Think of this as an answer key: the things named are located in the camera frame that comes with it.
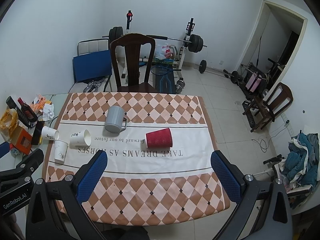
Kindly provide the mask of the red ribbed paper cup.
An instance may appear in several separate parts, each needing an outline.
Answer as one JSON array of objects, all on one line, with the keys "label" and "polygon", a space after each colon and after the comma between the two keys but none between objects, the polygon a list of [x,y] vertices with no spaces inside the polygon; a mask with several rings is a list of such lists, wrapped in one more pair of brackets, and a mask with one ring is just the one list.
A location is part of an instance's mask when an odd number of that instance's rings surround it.
[{"label": "red ribbed paper cup", "polygon": [[171,148],[173,139],[170,128],[146,133],[145,143],[147,148]]}]

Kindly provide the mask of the white paper cup lying left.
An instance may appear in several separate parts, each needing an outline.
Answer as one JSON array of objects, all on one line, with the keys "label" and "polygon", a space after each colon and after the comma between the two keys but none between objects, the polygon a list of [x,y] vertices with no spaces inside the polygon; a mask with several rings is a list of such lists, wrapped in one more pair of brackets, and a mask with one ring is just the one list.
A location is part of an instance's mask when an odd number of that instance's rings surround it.
[{"label": "white paper cup lying left", "polygon": [[44,126],[41,131],[41,136],[43,140],[58,140],[60,133],[57,129],[53,129],[48,126]]}]

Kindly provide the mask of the white paper cup lying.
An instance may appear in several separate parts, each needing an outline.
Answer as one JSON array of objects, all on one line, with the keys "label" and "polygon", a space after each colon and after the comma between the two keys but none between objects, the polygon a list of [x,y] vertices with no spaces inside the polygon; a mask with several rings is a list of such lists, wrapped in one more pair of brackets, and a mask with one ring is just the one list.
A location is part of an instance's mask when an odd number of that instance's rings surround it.
[{"label": "white paper cup lying", "polygon": [[91,134],[87,129],[75,132],[70,135],[69,142],[73,146],[90,146],[92,142]]},{"label": "white paper cup lying", "polygon": [[58,140],[60,133],[57,129],[53,129],[48,126],[44,126],[41,131],[41,136],[43,140]]}]

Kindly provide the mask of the white paper cup upside down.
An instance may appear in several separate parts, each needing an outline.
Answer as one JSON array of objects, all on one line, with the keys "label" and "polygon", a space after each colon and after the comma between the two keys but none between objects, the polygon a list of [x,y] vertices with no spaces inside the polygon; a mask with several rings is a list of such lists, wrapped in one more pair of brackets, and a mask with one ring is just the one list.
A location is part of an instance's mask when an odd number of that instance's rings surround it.
[{"label": "white paper cup upside down", "polygon": [[62,140],[56,140],[54,142],[54,159],[60,163],[64,163],[67,149],[68,149],[67,142]]}]

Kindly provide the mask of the white paper cup lying centre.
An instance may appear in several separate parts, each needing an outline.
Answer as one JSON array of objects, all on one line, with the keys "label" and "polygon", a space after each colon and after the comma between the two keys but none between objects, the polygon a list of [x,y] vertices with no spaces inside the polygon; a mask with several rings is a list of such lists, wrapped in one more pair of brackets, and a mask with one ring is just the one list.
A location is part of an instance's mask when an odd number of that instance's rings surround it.
[{"label": "white paper cup lying centre", "polygon": [[75,132],[70,135],[69,142],[73,146],[90,146],[92,142],[91,134],[87,129]]}]

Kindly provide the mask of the orange cardboard box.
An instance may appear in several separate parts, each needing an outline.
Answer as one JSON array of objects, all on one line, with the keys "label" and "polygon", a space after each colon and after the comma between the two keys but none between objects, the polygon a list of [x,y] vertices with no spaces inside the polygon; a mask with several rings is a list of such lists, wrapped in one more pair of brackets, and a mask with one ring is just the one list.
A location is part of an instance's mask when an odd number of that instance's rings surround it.
[{"label": "orange cardboard box", "polygon": [[28,155],[31,150],[32,136],[21,126],[17,126],[11,138],[13,146],[25,155]]}]

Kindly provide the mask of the dark sauce bottle red label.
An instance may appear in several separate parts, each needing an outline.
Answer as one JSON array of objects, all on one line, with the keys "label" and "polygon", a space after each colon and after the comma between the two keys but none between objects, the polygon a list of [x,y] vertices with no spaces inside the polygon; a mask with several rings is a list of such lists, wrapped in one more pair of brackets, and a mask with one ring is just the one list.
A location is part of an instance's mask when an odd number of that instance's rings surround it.
[{"label": "dark sauce bottle red label", "polygon": [[21,111],[26,115],[30,122],[37,122],[38,117],[31,107],[26,104],[21,98],[17,99],[18,103],[21,106]]}]

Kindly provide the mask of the orange snack wrapper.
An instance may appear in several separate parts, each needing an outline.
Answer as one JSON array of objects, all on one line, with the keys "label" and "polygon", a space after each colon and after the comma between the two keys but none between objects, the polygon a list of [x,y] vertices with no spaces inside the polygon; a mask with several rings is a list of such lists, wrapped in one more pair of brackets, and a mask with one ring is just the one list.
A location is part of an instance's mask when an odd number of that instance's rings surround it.
[{"label": "orange snack wrapper", "polygon": [[38,114],[39,112],[43,112],[45,104],[51,105],[52,102],[48,100],[46,97],[42,96],[41,94],[38,94],[31,103],[30,107],[34,111],[34,113]]}]

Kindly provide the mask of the crumpled white tissue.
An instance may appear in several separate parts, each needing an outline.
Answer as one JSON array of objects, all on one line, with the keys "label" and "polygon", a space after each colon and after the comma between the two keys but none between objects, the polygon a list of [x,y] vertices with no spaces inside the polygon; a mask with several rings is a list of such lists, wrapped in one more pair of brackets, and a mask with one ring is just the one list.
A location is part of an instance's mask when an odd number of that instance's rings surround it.
[{"label": "crumpled white tissue", "polygon": [[54,105],[46,103],[43,107],[43,121],[51,121],[55,117]]}]

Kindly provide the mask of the pile of blue clothes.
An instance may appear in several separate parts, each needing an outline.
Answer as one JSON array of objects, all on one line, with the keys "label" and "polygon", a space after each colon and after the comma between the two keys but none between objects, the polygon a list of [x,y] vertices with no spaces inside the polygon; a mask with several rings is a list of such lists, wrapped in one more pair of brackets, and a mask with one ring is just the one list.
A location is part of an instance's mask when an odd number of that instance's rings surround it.
[{"label": "pile of blue clothes", "polygon": [[279,164],[286,191],[304,186],[314,190],[319,181],[319,134],[299,132],[288,148],[287,157]]}]

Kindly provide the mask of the grey plastic mug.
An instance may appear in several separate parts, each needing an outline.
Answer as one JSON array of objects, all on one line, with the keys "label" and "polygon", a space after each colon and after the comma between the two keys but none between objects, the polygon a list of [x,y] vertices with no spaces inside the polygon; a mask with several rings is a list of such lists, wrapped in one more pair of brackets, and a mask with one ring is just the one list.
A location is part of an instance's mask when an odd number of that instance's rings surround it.
[{"label": "grey plastic mug", "polygon": [[119,106],[111,106],[107,111],[105,129],[108,132],[119,134],[127,128],[125,111]]}]

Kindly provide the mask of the small barbell on floor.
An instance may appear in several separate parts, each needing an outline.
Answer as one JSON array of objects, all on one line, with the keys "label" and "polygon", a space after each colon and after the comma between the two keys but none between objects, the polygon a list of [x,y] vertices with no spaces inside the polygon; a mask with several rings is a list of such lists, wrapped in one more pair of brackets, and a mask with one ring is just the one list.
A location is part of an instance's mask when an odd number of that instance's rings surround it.
[{"label": "small barbell on floor", "polygon": [[[207,61],[202,60],[200,62],[200,64],[198,64],[197,66],[198,66],[199,72],[201,74],[203,74],[207,70]],[[215,68],[208,68],[208,71],[210,73],[218,75],[218,76],[224,76],[224,77],[230,79],[230,81],[236,85],[241,81],[241,78],[240,78],[239,73],[237,71],[229,72],[225,69],[220,70],[220,69],[215,69]]]}]

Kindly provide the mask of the chrome dumbbell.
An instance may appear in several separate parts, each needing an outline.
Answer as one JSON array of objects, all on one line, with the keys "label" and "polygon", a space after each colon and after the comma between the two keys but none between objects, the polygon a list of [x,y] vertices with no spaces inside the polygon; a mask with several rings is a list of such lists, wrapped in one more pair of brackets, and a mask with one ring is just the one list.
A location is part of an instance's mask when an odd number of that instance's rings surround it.
[{"label": "chrome dumbbell", "polygon": [[176,94],[181,94],[184,87],[185,87],[185,81],[184,81],[184,78],[181,77],[179,78],[179,80],[177,80],[175,84]]}]

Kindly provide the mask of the blue exercise mat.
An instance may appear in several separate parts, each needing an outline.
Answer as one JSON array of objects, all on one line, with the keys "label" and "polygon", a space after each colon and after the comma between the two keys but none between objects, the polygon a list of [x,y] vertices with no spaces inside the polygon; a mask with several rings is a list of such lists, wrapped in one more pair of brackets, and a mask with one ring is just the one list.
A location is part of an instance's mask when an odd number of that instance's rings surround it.
[{"label": "blue exercise mat", "polygon": [[171,65],[161,64],[151,67],[155,76],[155,89],[162,94],[176,94],[174,71]]}]

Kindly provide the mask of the dark wooden chair by wall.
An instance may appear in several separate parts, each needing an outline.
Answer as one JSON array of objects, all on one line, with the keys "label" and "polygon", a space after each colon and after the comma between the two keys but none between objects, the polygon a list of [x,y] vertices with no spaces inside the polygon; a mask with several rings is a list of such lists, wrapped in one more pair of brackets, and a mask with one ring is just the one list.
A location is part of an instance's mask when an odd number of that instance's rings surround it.
[{"label": "dark wooden chair by wall", "polygon": [[254,132],[258,128],[263,130],[270,122],[274,122],[276,117],[281,115],[292,103],[291,89],[279,82],[267,99],[254,96],[250,102],[244,101],[242,114],[248,120],[250,132]]}]

